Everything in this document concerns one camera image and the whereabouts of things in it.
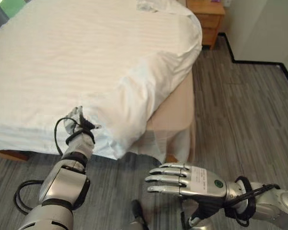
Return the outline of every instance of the robot finger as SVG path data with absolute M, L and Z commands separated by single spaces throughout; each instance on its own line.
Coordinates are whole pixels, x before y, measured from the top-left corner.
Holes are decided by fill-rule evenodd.
M 163 186 L 151 186 L 148 187 L 147 191 L 150 193 L 162 193 L 162 194 L 172 194 L 172 195 L 177 195 L 179 196 L 180 188 L 176 187 L 176 186 L 167 186 L 167 185 L 163 185 Z
M 180 185 L 178 176 L 152 175 L 145 178 L 146 182 L 164 182 Z
M 175 176 L 188 176 L 190 173 L 185 169 L 178 169 L 178 168 L 155 168 L 149 171 L 150 174 L 163 174 L 163 175 L 175 175 Z
M 191 166 L 183 163 L 165 163 L 161 164 L 159 168 L 178 168 L 178 169 L 190 170 Z

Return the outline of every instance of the black shoe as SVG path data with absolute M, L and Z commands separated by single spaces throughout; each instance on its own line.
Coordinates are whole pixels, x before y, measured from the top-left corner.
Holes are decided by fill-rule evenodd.
M 131 207 L 132 207 L 132 214 L 134 215 L 134 218 L 140 219 L 141 222 L 143 222 L 143 225 L 147 228 L 147 223 L 146 223 L 146 220 L 144 219 L 143 210 L 142 210 L 142 206 L 140 202 L 138 200 L 133 200 L 131 202 Z

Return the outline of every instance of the black wrist strap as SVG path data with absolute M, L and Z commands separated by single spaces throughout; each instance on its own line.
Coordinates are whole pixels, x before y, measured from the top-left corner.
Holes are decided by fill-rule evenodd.
M 80 129 L 80 130 L 78 130 L 77 132 L 71 134 L 71 135 L 66 139 L 66 144 L 68 145 L 71 140 L 73 140 L 76 136 L 78 136 L 78 135 L 81 134 L 81 133 L 84 133 L 84 134 L 89 135 L 90 138 L 92 139 L 93 143 L 95 144 L 94 135 L 93 135 L 93 133 L 92 133 L 90 130 L 88 130 L 88 129 Z

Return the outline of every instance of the white bedsheet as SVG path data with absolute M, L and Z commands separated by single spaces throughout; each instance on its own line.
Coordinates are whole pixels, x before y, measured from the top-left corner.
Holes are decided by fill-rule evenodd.
M 120 158 L 201 50 L 198 20 L 175 0 L 33 0 L 0 28 L 0 150 L 57 154 L 53 128 L 75 106 L 94 154 Z M 59 145 L 67 134 L 60 126 Z

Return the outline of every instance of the bed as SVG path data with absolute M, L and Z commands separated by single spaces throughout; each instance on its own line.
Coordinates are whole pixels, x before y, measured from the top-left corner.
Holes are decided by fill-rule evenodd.
M 201 41 L 175 0 L 28 3 L 0 28 L 0 150 L 57 154 L 55 122 L 82 105 L 102 126 L 95 154 L 187 160 Z M 60 126 L 62 149 L 66 137 Z

